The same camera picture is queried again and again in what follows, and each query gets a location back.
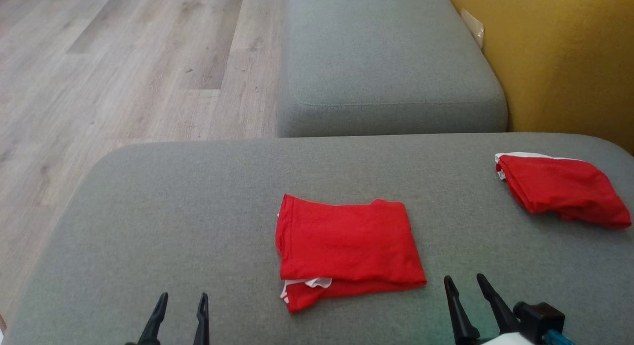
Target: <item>blue plastic part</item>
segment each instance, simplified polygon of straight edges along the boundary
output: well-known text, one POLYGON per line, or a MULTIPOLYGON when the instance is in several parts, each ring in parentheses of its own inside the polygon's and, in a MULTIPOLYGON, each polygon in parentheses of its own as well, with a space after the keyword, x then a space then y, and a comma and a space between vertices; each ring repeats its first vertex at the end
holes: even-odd
POLYGON ((546 333, 546 345, 575 345, 570 339, 556 331, 546 333))

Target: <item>black plastic component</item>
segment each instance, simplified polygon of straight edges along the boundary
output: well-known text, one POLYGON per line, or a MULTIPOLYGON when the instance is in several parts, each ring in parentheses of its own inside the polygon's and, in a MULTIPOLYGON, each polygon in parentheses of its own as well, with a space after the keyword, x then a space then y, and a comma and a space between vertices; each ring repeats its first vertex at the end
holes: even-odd
POLYGON ((196 328, 194 345, 209 345, 209 299, 207 293, 200 296, 196 317, 199 319, 199 326, 196 328))
POLYGON ((482 295, 491 304, 495 321, 498 322, 498 328, 500 328, 500 335, 519 331, 517 318, 482 273, 478 273, 477 282, 480 284, 482 295))
POLYGON ((160 345, 160 341, 158 339, 159 336, 159 327, 165 319, 165 311, 167 310, 167 292, 160 295, 158 298, 158 302, 154 307, 154 311, 152 311, 152 315, 148 320, 147 325, 145 325, 145 329, 143 329, 143 333, 141 333, 141 337, 139 338, 138 345, 160 345))
POLYGON ((533 344, 543 344, 546 332, 555 330, 562 333, 566 316, 548 303, 536 305, 518 302, 513 307, 514 315, 519 318, 519 332, 533 344))
POLYGON ((444 290, 447 293, 451 327, 456 345, 476 344, 477 339, 480 338, 480 332, 469 322, 469 318, 460 304, 460 293, 458 293, 458 289, 450 276, 444 277, 444 290))

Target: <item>gray upholstered surface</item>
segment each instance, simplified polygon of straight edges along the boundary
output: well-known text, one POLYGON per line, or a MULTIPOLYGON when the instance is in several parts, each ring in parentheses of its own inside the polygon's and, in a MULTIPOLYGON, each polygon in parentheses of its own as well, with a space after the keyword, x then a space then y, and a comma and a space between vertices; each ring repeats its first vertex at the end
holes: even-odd
POLYGON ((514 304, 547 301, 579 344, 631 344, 634 234, 527 215, 493 154, 588 160, 634 210, 634 158, 578 135, 419 135, 127 147, 98 162, 25 289, 6 345, 122 344, 163 291, 160 338, 192 342, 209 293, 213 344, 453 343, 450 274, 483 336, 496 327, 482 272, 514 304), (428 285, 325 300, 288 315, 279 300, 276 213, 284 193, 325 203, 400 200, 428 285))
POLYGON ((507 106, 449 0, 287 0, 281 137, 500 132, 507 106))

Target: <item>wooden floor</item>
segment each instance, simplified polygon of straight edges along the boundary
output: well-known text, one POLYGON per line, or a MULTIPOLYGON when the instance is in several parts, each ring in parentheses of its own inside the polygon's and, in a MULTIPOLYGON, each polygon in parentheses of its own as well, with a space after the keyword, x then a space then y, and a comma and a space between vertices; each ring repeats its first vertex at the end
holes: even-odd
POLYGON ((283 0, 0 0, 0 314, 109 151, 274 137, 283 0))

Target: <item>red fabric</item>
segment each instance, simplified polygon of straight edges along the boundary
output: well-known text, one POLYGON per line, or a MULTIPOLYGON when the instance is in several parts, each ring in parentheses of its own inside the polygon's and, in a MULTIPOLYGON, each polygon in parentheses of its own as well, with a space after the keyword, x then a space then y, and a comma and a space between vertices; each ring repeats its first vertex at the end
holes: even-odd
POLYGON ((320 298, 405 291, 425 286, 425 273, 405 206, 325 205, 285 195, 276 230, 283 280, 333 278, 330 287, 288 285, 288 311, 320 298))
POLYGON ((625 229, 630 213, 607 176, 581 160, 502 155, 503 171, 513 197, 531 214, 553 211, 562 220, 584 220, 625 229))

